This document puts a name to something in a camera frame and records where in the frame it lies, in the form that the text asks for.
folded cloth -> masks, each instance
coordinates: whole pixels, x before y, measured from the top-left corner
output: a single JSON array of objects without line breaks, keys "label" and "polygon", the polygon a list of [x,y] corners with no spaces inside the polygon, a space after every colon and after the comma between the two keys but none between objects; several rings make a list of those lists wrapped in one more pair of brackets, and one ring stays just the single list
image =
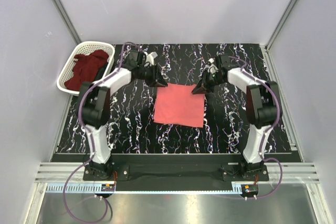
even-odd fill
[{"label": "folded cloth", "polygon": [[77,59],[73,67],[73,77],[64,83],[69,90],[79,91],[83,82],[93,82],[99,69],[104,66],[109,55],[103,50],[96,50],[90,55],[75,55]]},{"label": "folded cloth", "polygon": [[168,87],[158,88],[154,122],[203,127],[205,95],[191,94],[195,86],[168,83]]}]

white wall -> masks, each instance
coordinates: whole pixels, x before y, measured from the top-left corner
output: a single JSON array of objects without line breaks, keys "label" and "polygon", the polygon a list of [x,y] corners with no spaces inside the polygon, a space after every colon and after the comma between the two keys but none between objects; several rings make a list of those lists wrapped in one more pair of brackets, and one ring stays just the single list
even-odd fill
[{"label": "white wall", "polygon": [[305,157],[336,220],[336,1],[299,0],[271,48]]},{"label": "white wall", "polygon": [[82,40],[265,44],[289,0],[61,0]]},{"label": "white wall", "polygon": [[51,0],[0,0],[0,219],[23,223],[67,96],[56,78],[75,43]]}]

black marble table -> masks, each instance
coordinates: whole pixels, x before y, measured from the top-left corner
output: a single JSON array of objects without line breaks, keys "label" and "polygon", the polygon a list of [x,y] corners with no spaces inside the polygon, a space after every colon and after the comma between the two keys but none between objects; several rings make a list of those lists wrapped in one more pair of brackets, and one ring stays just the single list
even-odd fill
[{"label": "black marble table", "polygon": [[[199,81],[206,61],[226,53],[248,62],[247,71],[268,80],[266,64],[258,44],[141,45],[156,51],[157,64],[169,83],[192,85]],[[121,45],[116,45],[115,59]],[[245,95],[235,86],[222,84],[206,96],[203,128],[162,125],[153,122],[156,88],[143,81],[121,88],[111,97],[107,127],[108,146],[113,153],[237,153],[248,138]],[[72,98],[56,153],[88,153],[87,137],[75,115],[77,97]],[[269,137],[267,152],[290,152],[283,122]]]}]

laundry basket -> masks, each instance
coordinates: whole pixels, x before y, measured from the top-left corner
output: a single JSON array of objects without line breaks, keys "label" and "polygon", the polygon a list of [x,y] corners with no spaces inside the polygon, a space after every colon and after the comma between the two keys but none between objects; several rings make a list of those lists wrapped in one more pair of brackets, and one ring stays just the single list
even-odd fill
[{"label": "laundry basket", "polygon": [[96,42],[96,41],[85,41],[79,44],[75,49],[73,50],[72,54],[70,55],[69,59],[67,60],[67,63],[62,69],[61,74],[59,75],[57,79],[57,87],[64,92],[67,92],[72,95],[79,95],[79,91],[69,90],[67,87],[65,87],[64,83],[71,79],[74,75],[72,69],[74,68],[74,65],[76,64],[73,60],[75,55],[77,54],[83,54],[83,55],[89,55],[92,52],[102,49],[104,50],[108,55],[108,65],[106,67],[106,70],[104,72],[103,78],[108,75],[111,71],[113,62],[114,62],[114,46],[103,43],[103,42]]}]

purple cable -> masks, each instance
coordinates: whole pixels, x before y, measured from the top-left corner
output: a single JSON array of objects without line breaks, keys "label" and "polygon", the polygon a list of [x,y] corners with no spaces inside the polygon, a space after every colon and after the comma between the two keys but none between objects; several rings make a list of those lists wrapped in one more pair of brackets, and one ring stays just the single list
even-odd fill
[{"label": "purple cable", "polygon": [[[231,59],[235,59],[235,60],[239,60],[239,61],[243,62],[244,65],[240,68],[241,73],[244,74],[245,76],[249,77],[250,79],[256,81],[257,83],[261,84],[262,86],[264,86],[264,87],[266,88],[266,90],[272,95],[272,98],[273,98],[273,100],[275,101],[275,105],[276,105],[276,107],[277,107],[277,117],[276,117],[274,123],[272,124],[272,126],[270,126],[270,127],[267,129],[267,131],[272,130],[272,128],[274,128],[274,127],[279,123],[279,120],[280,120],[280,104],[279,104],[279,101],[278,101],[276,95],[274,94],[274,92],[272,91],[272,89],[271,89],[270,87],[268,87],[263,81],[261,81],[261,80],[259,80],[258,78],[254,77],[252,74],[249,74],[248,72],[246,72],[246,70],[244,69],[244,68],[247,66],[247,62],[246,62],[246,61],[244,61],[244,60],[242,60],[242,59],[239,59],[239,58],[236,58],[236,57],[233,57],[233,56],[229,56],[229,58],[231,58]],[[264,162],[268,162],[268,161],[273,160],[273,161],[275,161],[275,162],[278,163],[279,168],[280,168],[280,178],[279,178],[279,182],[278,182],[276,188],[275,188],[273,191],[271,191],[270,193],[258,197],[258,198],[261,198],[261,199],[262,199],[262,198],[266,198],[266,197],[268,197],[268,196],[274,194],[274,193],[279,189],[279,186],[280,186],[281,181],[282,181],[282,174],[283,174],[283,172],[282,172],[282,166],[281,166],[280,161],[278,161],[276,158],[273,158],[273,157],[269,157],[269,158],[265,159],[265,158],[261,155],[261,153],[262,153],[262,151],[263,151],[262,146],[263,146],[263,144],[264,144],[264,142],[265,142],[265,137],[266,137],[265,134],[263,134],[263,135],[262,135],[262,138],[261,138],[260,146],[259,146],[259,155],[260,155],[261,159],[262,159]]]},{"label": "purple cable", "polygon": [[113,71],[112,73],[108,74],[108,75],[105,76],[103,79],[101,79],[100,81],[98,81],[98,82],[96,82],[94,85],[92,85],[92,86],[85,92],[85,94],[83,95],[83,98],[82,98],[82,100],[80,101],[80,104],[79,104],[78,121],[79,121],[79,124],[80,124],[81,126],[83,126],[84,129],[85,129],[85,131],[88,133],[88,136],[89,136],[89,138],[90,138],[91,145],[92,145],[92,155],[91,155],[91,157],[89,158],[89,160],[87,160],[86,162],[84,162],[83,164],[81,164],[80,166],[78,166],[78,167],[77,167],[77,168],[70,174],[70,176],[67,178],[67,180],[66,180],[66,182],[65,182],[65,184],[64,184],[64,188],[63,188],[62,195],[63,195],[63,203],[64,203],[64,207],[65,207],[67,213],[69,213],[69,215],[70,215],[74,220],[79,221],[79,222],[81,222],[81,223],[99,223],[99,222],[101,222],[101,221],[105,218],[105,216],[106,216],[106,214],[107,214],[107,211],[108,211],[108,201],[107,201],[105,198],[102,198],[102,199],[104,200],[104,202],[105,202],[105,205],[106,205],[105,213],[103,214],[103,216],[102,216],[99,220],[96,220],[96,221],[85,221],[85,220],[81,220],[81,219],[77,218],[76,216],[74,216],[74,215],[72,214],[71,209],[68,207],[68,204],[67,204],[67,201],[66,201],[65,190],[66,190],[66,188],[67,188],[67,185],[68,185],[69,181],[71,180],[71,177],[72,177],[72,176],[73,176],[79,169],[81,169],[82,167],[84,167],[84,166],[86,166],[87,164],[89,164],[89,163],[93,160],[93,158],[94,158],[94,156],[95,156],[95,153],[96,153],[96,146],[94,145],[92,132],[91,132],[91,130],[90,130],[89,128],[86,127],[86,125],[85,125],[85,123],[84,123],[84,121],[83,121],[83,117],[82,117],[82,108],[83,108],[83,105],[84,105],[84,103],[85,103],[85,101],[86,101],[86,98],[88,97],[89,93],[90,93],[95,87],[97,87],[98,85],[101,85],[101,84],[104,83],[105,81],[111,79],[113,76],[115,76],[115,75],[119,72],[119,70],[120,70],[120,68],[121,68],[121,65],[122,65],[122,60],[123,60],[123,55],[124,55],[124,52],[125,52],[125,46],[126,46],[126,45],[133,45],[133,46],[137,47],[139,51],[143,52],[143,50],[142,50],[137,44],[135,44],[135,43],[133,43],[133,42],[126,42],[126,43],[124,43],[124,44],[122,45],[122,47],[121,47],[120,61],[119,61],[119,65],[118,65],[117,70],[116,70],[116,71]]}]

